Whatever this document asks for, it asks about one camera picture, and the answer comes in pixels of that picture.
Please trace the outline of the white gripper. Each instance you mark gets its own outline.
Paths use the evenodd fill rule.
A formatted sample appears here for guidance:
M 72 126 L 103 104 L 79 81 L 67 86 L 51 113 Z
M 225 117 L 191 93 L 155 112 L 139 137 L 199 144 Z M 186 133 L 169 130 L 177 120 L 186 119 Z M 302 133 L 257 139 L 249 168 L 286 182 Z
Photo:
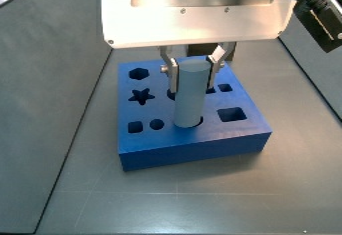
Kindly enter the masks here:
M 179 65 L 173 45 L 219 43 L 207 88 L 235 50 L 234 41 L 273 39 L 286 29 L 293 12 L 281 0 L 101 0 L 103 35 L 115 48 L 161 46 L 161 72 L 178 92 Z

